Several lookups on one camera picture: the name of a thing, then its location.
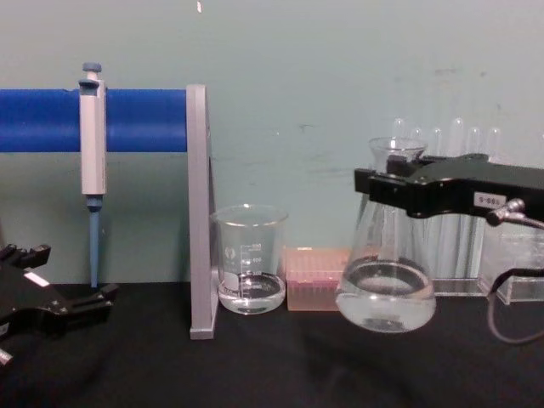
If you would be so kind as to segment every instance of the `gray stand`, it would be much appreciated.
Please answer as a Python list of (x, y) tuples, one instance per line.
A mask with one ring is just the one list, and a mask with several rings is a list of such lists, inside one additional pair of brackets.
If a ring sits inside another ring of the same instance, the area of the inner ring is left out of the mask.
[(190, 232), (190, 338), (213, 338), (218, 309), (216, 236), (210, 220), (215, 211), (210, 126), (206, 87), (189, 85), (187, 100), (187, 157)]

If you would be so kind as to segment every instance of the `glassware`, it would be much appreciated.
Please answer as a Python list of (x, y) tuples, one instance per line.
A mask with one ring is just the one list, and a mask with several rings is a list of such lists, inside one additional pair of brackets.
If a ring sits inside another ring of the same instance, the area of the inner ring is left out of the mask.
[(218, 233), (218, 296), (228, 310), (255, 315), (285, 299), (281, 254), (286, 219), (278, 208), (250, 204), (212, 215)]
[[(370, 147), (374, 169), (385, 173), (390, 156), (411, 162), (427, 146), (416, 139), (380, 138), (371, 140)], [(348, 265), (337, 287), (337, 306), (346, 319), (374, 332), (415, 330), (433, 317), (436, 308), (422, 220), (363, 196), (365, 201)]]

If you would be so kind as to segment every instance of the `pipette tip box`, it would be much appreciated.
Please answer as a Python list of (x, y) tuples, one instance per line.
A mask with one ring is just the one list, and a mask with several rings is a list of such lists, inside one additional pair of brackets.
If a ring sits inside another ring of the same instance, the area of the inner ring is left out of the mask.
[(287, 248), (283, 254), (287, 308), (291, 311), (337, 311), (334, 293), (348, 257), (349, 249)]

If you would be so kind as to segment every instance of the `blue pipe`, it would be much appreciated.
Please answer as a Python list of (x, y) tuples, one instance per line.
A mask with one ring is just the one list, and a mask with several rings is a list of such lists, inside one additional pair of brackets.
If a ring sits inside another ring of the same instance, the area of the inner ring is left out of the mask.
[[(79, 152), (79, 91), (1, 89), (0, 153)], [(184, 89), (108, 89), (109, 152), (186, 152)]]

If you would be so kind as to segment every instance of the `black cable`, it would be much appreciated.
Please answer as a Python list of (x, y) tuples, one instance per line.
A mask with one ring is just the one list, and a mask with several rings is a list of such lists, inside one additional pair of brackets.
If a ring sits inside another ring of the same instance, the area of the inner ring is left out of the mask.
[(536, 340), (540, 340), (541, 338), (544, 338), (544, 330), (539, 331), (535, 334), (531, 334), (526, 337), (512, 338), (512, 337), (503, 335), (498, 330), (495, 323), (496, 292), (502, 286), (502, 284), (506, 282), (508, 278), (512, 276), (537, 278), (537, 277), (544, 276), (544, 270), (543, 269), (510, 269), (498, 275), (495, 281), (493, 282), (493, 285), (491, 286), (491, 290), (488, 294), (489, 305), (487, 308), (487, 324), (491, 332), (493, 333), (493, 335), (499, 340), (501, 340), (502, 342), (513, 345), (513, 346), (524, 346), (526, 344), (533, 343)]

